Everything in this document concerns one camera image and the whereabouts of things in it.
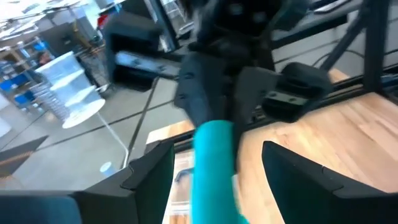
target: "gray floor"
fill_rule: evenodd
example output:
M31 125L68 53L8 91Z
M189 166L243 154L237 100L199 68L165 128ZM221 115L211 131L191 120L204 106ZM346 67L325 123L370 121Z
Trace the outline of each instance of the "gray floor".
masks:
M398 17L398 8L393 8L391 15L391 19ZM282 60L331 43L341 38L346 28L347 25L344 25L277 49L274 51L275 60ZM398 40L398 21L390 25L388 50L398 48L396 40ZM277 69L280 70L287 63L294 61L311 65L319 57L331 51L334 45L328 44L290 58L278 64ZM360 35L350 49L363 54L364 36ZM398 62L398 54L386 57L386 65L396 62ZM360 75L363 72L363 60L357 55L346 53L335 67L351 76ZM174 82L159 81L150 103L152 109L147 112L142 122L131 159L143 155L149 132L187 118L182 110L167 103L173 98L175 88ZM107 103L99 112L107 122L112 124L111 127L123 144L129 144L148 97L149 92L119 90L107 99ZM84 189L104 178L99 172L102 164L111 161L119 167L122 163L124 157L122 145L104 128L97 116L74 128L62 129L60 123L51 114L27 116L19 113L21 112L12 106L0 111L0 117L9 121L13 127L10 133L0 138L1 150L10 149L41 136L49 135L49 138L41 145L41 149L14 173L15 189Z

